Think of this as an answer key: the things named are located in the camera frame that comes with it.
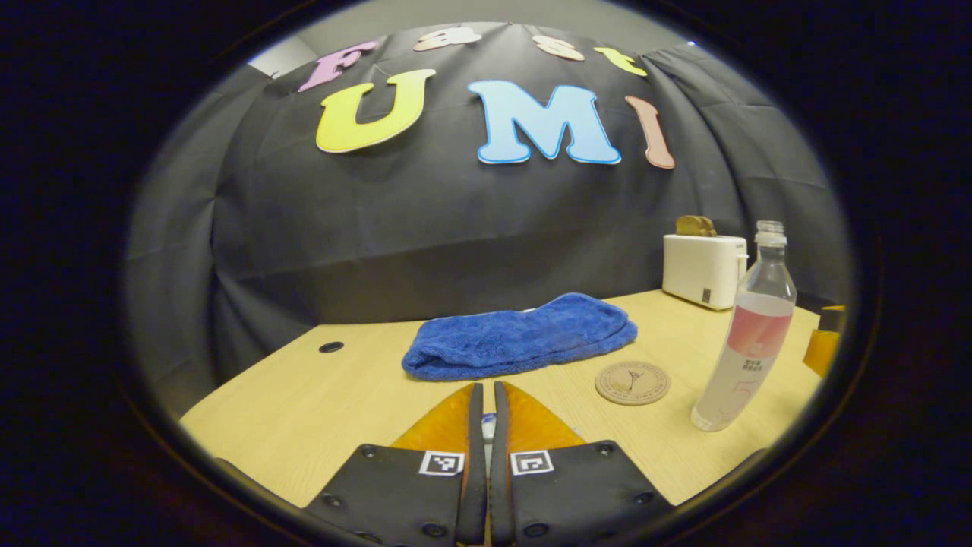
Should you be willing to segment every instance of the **letter m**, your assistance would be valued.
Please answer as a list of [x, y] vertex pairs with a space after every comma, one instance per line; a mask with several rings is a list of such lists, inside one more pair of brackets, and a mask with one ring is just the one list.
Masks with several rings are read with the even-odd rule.
[[597, 96], [589, 90], [557, 86], [544, 107], [511, 82], [473, 82], [468, 89], [479, 95], [486, 112], [486, 145], [478, 153], [486, 164], [515, 164], [530, 158], [530, 148], [516, 138], [515, 126], [549, 160], [557, 157], [564, 130], [569, 128], [567, 155], [574, 160], [586, 164], [621, 161], [621, 153], [610, 145], [594, 109]]

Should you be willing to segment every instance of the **blue towel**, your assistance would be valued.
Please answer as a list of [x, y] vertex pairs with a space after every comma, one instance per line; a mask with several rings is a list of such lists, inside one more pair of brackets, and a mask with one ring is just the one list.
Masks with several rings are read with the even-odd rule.
[[624, 310], [568, 293], [531, 311], [427, 321], [401, 366], [421, 380], [476, 380], [608, 353], [637, 336]]

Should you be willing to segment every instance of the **yellow letter u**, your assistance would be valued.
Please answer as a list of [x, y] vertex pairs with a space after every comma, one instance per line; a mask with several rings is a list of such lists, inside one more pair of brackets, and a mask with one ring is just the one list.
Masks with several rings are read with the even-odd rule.
[[362, 96], [374, 88], [373, 84], [360, 84], [328, 95], [321, 102], [324, 114], [317, 125], [317, 146], [325, 152], [341, 154], [372, 144], [386, 141], [411, 127], [425, 102], [425, 81], [435, 71], [426, 68], [402, 72], [388, 79], [398, 86], [392, 111], [381, 120], [368, 124], [355, 121]]

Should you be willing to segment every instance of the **light wood tabletop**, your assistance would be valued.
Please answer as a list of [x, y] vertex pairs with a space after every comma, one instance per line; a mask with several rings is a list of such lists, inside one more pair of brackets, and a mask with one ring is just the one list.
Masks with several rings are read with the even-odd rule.
[[[532, 372], [484, 379], [484, 411], [493, 412], [492, 382], [533, 395], [587, 442], [616, 441], [672, 504], [709, 486], [754, 451], [769, 447], [797, 418], [819, 377], [802, 363], [818, 316], [797, 309], [781, 355], [760, 391], [728, 428], [696, 429], [692, 405], [712, 373], [730, 310], [712, 311], [661, 290], [606, 299], [639, 328], [622, 349]], [[211, 456], [303, 507], [360, 444], [389, 445], [444, 397], [469, 382], [413, 380], [401, 368], [422, 321], [321, 325], [224, 384], [196, 404], [181, 425]], [[344, 348], [321, 353], [329, 342]], [[594, 386], [622, 361], [664, 369], [662, 399], [622, 406]]]

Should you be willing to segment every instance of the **white toaster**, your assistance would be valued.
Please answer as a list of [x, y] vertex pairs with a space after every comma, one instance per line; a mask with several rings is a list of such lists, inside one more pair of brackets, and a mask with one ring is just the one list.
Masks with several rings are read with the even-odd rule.
[[664, 237], [662, 290], [713, 310], [732, 308], [746, 274], [746, 240], [733, 236]]

